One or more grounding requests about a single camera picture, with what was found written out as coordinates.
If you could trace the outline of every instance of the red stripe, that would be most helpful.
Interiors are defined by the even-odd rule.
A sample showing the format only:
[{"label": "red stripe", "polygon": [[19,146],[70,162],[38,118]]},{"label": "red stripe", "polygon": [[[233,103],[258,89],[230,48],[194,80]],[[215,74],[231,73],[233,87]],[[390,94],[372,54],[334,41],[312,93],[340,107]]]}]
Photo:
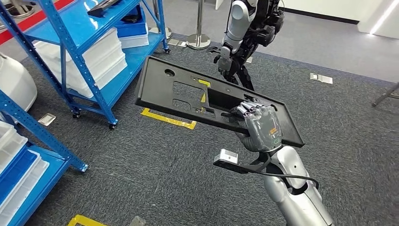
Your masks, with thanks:
[{"label": "red stripe", "polygon": [[[57,10],[60,10],[73,1],[74,0],[58,0],[57,2],[54,3],[54,6],[56,7]],[[18,27],[19,27],[19,29],[21,29],[21,31],[26,31],[28,28],[34,26],[35,24],[39,23],[40,21],[44,20],[45,18],[46,18],[46,15],[41,10],[41,11],[33,14],[29,18],[26,18],[25,20],[19,22]],[[3,31],[2,33],[0,33],[0,45],[12,38],[13,38],[13,36],[9,31],[7,31],[7,30]]]}]

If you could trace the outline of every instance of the white wall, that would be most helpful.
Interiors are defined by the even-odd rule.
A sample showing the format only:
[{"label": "white wall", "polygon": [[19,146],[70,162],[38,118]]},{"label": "white wall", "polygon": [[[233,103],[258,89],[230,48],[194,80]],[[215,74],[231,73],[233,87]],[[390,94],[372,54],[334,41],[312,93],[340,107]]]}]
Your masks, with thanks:
[{"label": "white wall", "polygon": [[[360,32],[369,33],[393,0],[379,0],[379,5],[374,7],[358,24]],[[386,18],[376,35],[399,39],[399,5]]]},{"label": "white wall", "polygon": [[380,1],[382,0],[284,0],[284,3],[286,8],[360,21]]},{"label": "white wall", "polygon": [[396,6],[375,34],[399,39],[399,5]]}]

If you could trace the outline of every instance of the silver stanchion base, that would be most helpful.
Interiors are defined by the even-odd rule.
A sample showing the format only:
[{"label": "silver stanchion base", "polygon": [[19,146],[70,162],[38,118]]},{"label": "silver stanchion base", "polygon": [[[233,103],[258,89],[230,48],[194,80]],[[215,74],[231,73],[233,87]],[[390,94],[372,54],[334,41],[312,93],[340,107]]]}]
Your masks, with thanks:
[{"label": "silver stanchion base", "polygon": [[210,46],[210,44],[211,39],[204,34],[201,35],[201,42],[199,43],[199,45],[197,45],[197,34],[192,34],[187,37],[187,46],[192,49],[206,49]]},{"label": "silver stanchion base", "polygon": [[32,6],[28,5],[7,4],[6,7],[7,6],[8,6],[7,11],[15,19],[28,17],[35,12],[35,9]]},{"label": "silver stanchion base", "polygon": [[[172,30],[170,28],[166,27],[165,31],[166,31],[166,39],[170,39],[172,37]],[[158,29],[158,27],[153,27],[150,29],[150,32],[159,33],[160,30]]]}]

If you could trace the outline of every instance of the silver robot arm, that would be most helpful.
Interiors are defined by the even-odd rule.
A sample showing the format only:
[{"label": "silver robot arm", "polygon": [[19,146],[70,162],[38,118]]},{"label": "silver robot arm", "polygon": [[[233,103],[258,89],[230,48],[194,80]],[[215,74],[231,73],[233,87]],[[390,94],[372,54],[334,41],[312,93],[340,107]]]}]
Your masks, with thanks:
[{"label": "silver robot arm", "polygon": [[[283,174],[309,176],[298,153],[290,146],[278,150],[271,157],[271,164],[278,167]],[[287,178],[286,183],[282,178],[263,176],[263,182],[270,198],[277,204],[286,219],[287,225],[333,225],[330,214],[321,202],[321,195],[311,181]]]},{"label": "silver robot arm", "polygon": [[259,158],[249,166],[240,166],[236,153],[222,149],[215,157],[214,165],[238,173],[277,175],[263,176],[264,187],[288,226],[333,226],[315,183],[303,179],[309,178],[309,174],[298,153],[293,147],[281,143],[282,134],[274,107],[242,102],[237,113],[244,117],[250,134],[239,138],[248,150],[259,152]]},{"label": "silver robot arm", "polygon": [[256,15],[258,0],[235,0],[231,7],[231,24],[222,41],[219,69],[229,71],[231,55],[239,49],[242,39]]}]

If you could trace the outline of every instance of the black plastic panel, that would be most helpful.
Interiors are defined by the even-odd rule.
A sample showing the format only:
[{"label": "black plastic panel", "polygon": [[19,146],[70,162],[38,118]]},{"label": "black plastic panel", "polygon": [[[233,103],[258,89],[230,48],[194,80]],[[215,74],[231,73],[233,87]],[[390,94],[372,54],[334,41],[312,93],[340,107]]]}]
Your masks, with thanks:
[{"label": "black plastic panel", "polygon": [[[187,98],[173,92],[173,83],[179,82],[204,90],[205,102],[199,98]],[[248,133],[245,126],[231,123],[223,115],[243,100],[273,105],[283,133],[283,144],[302,147],[304,145],[285,104],[262,96],[235,84],[222,81],[192,70],[171,64],[155,57],[148,57],[141,71],[136,104],[150,109],[229,129]],[[181,108],[174,102],[189,103],[191,108]]]}]

